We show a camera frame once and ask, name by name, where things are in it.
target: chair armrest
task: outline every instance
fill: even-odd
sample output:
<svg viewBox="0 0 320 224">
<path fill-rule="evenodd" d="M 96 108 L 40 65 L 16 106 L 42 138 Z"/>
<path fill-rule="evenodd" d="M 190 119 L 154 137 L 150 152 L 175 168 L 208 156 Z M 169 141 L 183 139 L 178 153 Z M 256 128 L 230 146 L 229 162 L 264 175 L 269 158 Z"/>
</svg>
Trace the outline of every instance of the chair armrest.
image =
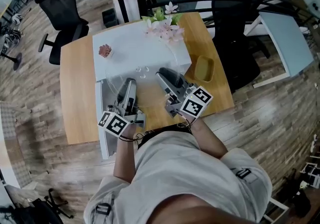
<svg viewBox="0 0 320 224">
<path fill-rule="evenodd" d="M 82 23 L 77 25 L 77 27 L 76 27 L 76 29 L 74 31 L 75 33 L 73 34 L 72 41 L 75 41 L 75 40 L 77 40 L 77 39 L 79 39 L 81 37 L 81 32 L 82 32 L 84 26 L 85 25 L 82 24 Z"/>
<path fill-rule="evenodd" d="M 43 35 L 42 40 L 40 41 L 38 52 L 42 52 L 44 45 L 54 46 L 52 41 L 47 40 L 48 34 Z"/>
</svg>

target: flower bouquet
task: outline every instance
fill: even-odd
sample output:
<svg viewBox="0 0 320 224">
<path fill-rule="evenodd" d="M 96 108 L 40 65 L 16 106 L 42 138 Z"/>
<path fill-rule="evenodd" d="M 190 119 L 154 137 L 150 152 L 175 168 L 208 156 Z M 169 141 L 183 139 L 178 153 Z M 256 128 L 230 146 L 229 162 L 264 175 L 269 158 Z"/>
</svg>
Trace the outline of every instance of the flower bouquet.
<svg viewBox="0 0 320 224">
<path fill-rule="evenodd" d="M 159 7 L 153 16 L 142 16 L 147 24 L 146 34 L 156 35 L 167 42 L 183 40 L 184 29 L 178 25 L 182 13 L 172 15 L 177 12 L 177 8 L 178 6 L 173 6 L 170 1 L 169 5 L 165 5 L 165 12 Z"/>
</svg>

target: white t-shirt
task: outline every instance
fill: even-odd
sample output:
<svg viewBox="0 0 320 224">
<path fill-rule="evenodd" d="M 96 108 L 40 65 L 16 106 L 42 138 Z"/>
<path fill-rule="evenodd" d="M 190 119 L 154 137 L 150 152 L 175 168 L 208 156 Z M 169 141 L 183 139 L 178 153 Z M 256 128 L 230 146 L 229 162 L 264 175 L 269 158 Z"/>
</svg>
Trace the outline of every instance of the white t-shirt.
<svg viewBox="0 0 320 224">
<path fill-rule="evenodd" d="M 271 198 L 270 178 L 244 150 L 233 149 L 219 160 L 202 152 L 188 133 L 151 138 L 137 151 L 135 167 L 131 184 L 113 176 L 102 180 L 84 211 L 86 224 L 145 224 L 159 203 L 181 194 L 259 222 Z M 111 206 L 108 216 L 97 213 L 101 203 Z"/>
</svg>

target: clear plastic lid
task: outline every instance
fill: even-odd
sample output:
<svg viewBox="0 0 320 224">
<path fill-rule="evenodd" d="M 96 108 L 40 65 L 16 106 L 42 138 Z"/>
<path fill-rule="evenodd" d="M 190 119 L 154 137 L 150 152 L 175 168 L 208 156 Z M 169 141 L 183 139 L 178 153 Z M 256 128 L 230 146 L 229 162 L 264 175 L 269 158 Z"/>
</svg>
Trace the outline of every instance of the clear plastic lid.
<svg viewBox="0 0 320 224">
<path fill-rule="evenodd" d="M 105 74 L 115 97 L 127 78 L 136 80 L 136 106 L 162 104 L 166 94 L 159 86 L 156 73 L 161 67 L 170 68 L 179 78 L 179 64 L 169 43 L 154 35 L 122 35 L 110 43 L 111 54 L 105 59 Z"/>
</svg>

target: yellow bowl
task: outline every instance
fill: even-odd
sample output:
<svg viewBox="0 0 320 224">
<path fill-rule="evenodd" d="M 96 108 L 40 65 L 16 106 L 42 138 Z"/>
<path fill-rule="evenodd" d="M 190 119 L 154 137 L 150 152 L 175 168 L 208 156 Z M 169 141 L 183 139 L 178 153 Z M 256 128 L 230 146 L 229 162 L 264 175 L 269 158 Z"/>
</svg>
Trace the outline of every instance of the yellow bowl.
<svg viewBox="0 0 320 224">
<path fill-rule="evenodd" d="M 215 62 L 206 56 L 199 56 L 195 65 L 194 77 L 203 82 L 210 82 L 214 76 Z"/>
</svg>

